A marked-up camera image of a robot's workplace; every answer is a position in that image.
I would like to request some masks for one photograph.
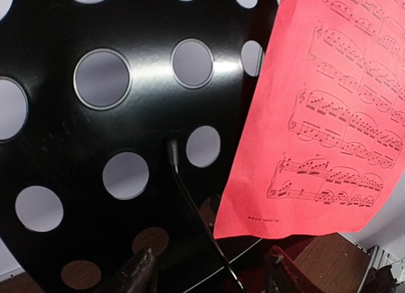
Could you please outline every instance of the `pink sheet of paper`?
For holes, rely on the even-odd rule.
[[[360,231],[405,167],[405,0],[282,0],[215,238]]]

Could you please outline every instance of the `red paper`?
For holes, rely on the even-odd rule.
[[[361,230],[405,165],[405,0],[282,0],[215,237]]]

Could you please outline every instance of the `black cable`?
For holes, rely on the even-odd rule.
[[[201,217],[201,215],[199,214],[199,211],[198,211],[198,208],[197,208],[196,204],[192,200],[189,191],[187,190],[187,188],[185,187],[185,185],[183,183],[183,180],[182,180],[182,178],[180,176],[180,173],[178,171],[178,143],[177,143],[177,141],[175,139],[170,139],[170,140],[168,140],[166,146],[167,146],[166,149],[167,149],[167,153],[168,153],[169,163],[171,165],[171,170],[173,172],[173,176],[175,178],[178,189],[181,191],[181,193],[182,193],[184,199],[186,200],[189,208],[192,210],[194,215],[197,217],[197,219],[198,219],[198,221],[200,223],[200,226],[202,226],[202,228],[205,230],[207,236],[211,239],[212,244],[215,246],[215,249],[217,250],[218,255],[221,257],[221,259],[223,261],[223,265],[224,265],[225,269],[228,270],[229,274],[231,275],[231,277],[233,278],[233,280],[237,284],[238,289],[240,290],[240,292],[246,293],[246,290],[245,290],[245,287],[244,287],[243,283],[240,281],[240,279],[238,278],[238,276],[236,275],[236,273],[232,269],[228,259],[225,257],[225,255],[222,252],[220,246],[218,245],[218,243],[214,239],[214,236],[211,233],[211,230],[204,223],[204,220]]]

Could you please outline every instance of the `sheet music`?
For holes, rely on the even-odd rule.
[[[404,139],[405,0],[282,0],[215,237],[361,230]]]

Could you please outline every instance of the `glossy black surface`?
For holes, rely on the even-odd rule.
[[[259,0],[253,9],[235,0],[14,0],[0,22],[0,76],[22,85],[29,106],[22,131],[0,143],[0,236],[46,292],[75,292],[60,271],[77,259],[103,273],[99,285],[83,292],[99,289],[148,227],[170,236],[157,259],[158,292],[182,292],[219,269],[176,188],[163,140],[178,139],[182,178],[198,206],[222,193],[257,82],[244,73],[240,50],[248,40],[267,47],[276,9],[276,0]],[[186,38],[204,41],[216,62],[235,66],[214,72],[201,89],[184,88],[165,69]],[[73,71],[85,53],[102,47],[127,59],[132,87],[119,106],[96,111],[75,95]],[[201,125],[217,129],[222,144],[218,159],[203,169],[185,156],[188,136]],[[105,164],[123,150],[139,153],[150,171],[146,191],[129,201],[113,198],[102,180]],[[16,197],[31,185],[61,199],[64,218],[55,230],[31,232],[18,220]],[[236,239],[227,254],[232,258],[254,241]]]

